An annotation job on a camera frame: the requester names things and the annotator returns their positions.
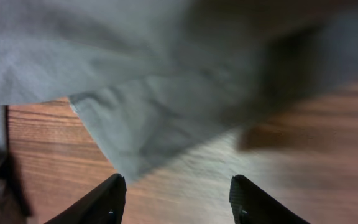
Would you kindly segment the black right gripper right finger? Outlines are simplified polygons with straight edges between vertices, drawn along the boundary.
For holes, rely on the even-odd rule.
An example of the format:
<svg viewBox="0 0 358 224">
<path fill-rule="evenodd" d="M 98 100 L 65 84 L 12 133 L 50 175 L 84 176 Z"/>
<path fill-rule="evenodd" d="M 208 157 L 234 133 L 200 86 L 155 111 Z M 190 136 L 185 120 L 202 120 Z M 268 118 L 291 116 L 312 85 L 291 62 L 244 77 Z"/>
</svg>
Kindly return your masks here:
<svg viewBox="0 0 358 224">
<path fill-rule="evenodd" d="M 243 175 L 232 177 L 229 203 L 235 224 L 308 224 Z"/>
</svg>

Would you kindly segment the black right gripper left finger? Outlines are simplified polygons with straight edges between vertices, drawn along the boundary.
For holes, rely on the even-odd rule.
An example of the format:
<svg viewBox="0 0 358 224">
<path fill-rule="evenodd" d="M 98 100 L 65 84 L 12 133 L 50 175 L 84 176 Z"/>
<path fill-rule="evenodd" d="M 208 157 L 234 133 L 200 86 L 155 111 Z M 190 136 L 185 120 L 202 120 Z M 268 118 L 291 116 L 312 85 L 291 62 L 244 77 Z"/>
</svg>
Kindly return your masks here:
<svg viewBox="0 0 358 224">
<path fill-rule="evenodd" d="M 121 224 L 126 181 L 114 174 L 45 224 Z"/>
</svg>

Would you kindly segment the grey shorts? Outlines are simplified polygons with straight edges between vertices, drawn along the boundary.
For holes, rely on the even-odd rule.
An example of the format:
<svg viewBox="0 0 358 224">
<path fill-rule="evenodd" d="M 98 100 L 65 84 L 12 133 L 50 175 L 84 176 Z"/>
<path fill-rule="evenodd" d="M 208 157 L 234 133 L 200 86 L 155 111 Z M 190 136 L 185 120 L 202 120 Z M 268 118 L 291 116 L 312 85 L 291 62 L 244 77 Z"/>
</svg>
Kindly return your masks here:
<svg viewBox="0 0 358 224">
<path fill-rule="evenodd" d="M 0 1 L 0 167 L 7 105 L 68 97 L 136 180 L 356 79 L 358 1 Z"/>
</svg>

